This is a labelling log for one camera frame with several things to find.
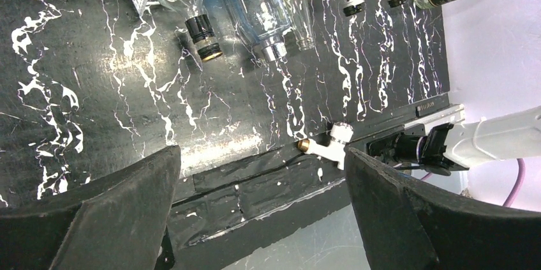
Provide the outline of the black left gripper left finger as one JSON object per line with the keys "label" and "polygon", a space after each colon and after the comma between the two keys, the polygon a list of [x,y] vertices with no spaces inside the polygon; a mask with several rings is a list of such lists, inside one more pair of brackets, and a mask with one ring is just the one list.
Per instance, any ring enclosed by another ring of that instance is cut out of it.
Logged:
{"label": "black left gripper left finger", "polygon": [[153,269],[181,169],[168,146],[65,193],[1,210],[2,269]]}

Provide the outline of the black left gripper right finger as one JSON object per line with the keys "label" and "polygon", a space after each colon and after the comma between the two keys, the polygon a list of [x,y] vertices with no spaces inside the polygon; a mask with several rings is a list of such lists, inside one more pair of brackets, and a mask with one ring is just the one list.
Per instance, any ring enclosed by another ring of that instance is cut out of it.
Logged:
{"label": "black left gripper right finger", "polygon": [[488,204],[355,148],[345,178],[371,269],[539,269],[540,213]]}

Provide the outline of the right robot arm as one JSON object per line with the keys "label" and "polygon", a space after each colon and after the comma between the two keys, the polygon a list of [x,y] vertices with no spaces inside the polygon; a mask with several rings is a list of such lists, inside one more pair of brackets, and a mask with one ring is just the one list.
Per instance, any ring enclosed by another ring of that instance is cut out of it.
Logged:
{"label": "right robot arm", "polygon": [[373,139],[367,151],[399,169],[441,176],[492,161],[540,156],[540,107],[467,123],[464,106],[453,105]]}

